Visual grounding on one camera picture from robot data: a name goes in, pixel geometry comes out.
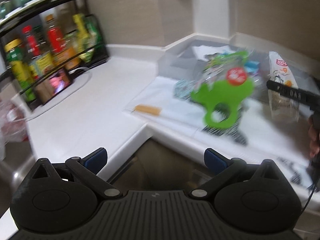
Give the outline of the person's right hand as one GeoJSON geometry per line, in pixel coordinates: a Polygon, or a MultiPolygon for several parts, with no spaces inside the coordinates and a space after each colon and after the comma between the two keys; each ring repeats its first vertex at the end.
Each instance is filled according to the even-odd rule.
{"type": "Polygon", "coordinates": [[[315,129],[313,125],[313,116],[310,116],[308,123],[310,126],[308,131],[310,138],[310,158],[313,158],[319,154],[319,131],[315,129]]]}

